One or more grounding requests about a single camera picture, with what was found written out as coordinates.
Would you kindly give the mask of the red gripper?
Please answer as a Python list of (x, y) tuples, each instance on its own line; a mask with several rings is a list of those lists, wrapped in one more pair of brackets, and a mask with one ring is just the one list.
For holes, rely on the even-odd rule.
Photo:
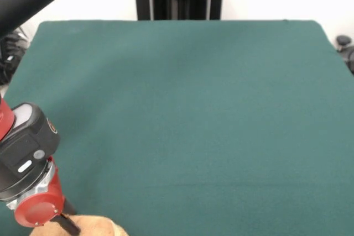
[(72, 236), (81, 229), (66, 215), (76, 215), (75, 207), (64, 197), (58, 167), (53, 158), (48, 159), (44, 174), (29, 190), (13, 200), (14, 217), (24, 227), (34, 228), (53, 219)]

